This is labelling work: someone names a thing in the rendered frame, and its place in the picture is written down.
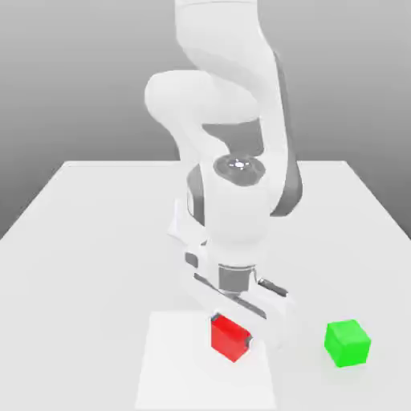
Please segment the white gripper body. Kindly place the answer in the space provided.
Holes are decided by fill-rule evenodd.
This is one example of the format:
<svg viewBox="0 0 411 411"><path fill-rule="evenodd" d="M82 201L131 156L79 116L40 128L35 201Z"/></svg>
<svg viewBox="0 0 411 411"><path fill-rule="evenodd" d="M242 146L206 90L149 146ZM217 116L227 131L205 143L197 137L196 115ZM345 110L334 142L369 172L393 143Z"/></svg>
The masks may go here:
<svg viewBox="0 0 411 411"><path fill-rule="evenodd" d="M295 302L287 289L255 271L220 271L214 279L193 272L191 286L212 315L224 315L255 339L279 348L288 337Z"/></svg>

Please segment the small red cube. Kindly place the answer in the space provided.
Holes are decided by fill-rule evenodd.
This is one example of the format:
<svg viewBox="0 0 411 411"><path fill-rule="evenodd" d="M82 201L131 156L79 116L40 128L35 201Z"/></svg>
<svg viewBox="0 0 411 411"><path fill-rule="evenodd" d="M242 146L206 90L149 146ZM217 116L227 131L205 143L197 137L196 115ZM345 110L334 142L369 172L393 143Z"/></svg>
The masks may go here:
<svg viewBox="0 0 411 411"><path fill-rule="evenodd" d="M244 344L249 334L245 328L222 314L214 322L210 321L211 347L233 363L249 351Z"/></svg>

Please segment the small green cube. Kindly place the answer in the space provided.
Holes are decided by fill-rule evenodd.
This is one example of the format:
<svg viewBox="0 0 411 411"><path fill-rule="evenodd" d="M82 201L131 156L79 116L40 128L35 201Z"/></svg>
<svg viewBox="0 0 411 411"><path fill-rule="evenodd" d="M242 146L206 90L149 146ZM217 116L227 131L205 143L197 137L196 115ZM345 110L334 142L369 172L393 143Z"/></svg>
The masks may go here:
<svg viewBox="0 0 411 411"><path fill-rule="evenodd" d="M355 319L327 324L324 348L336 367L365 364L371 338Z"/></svg>

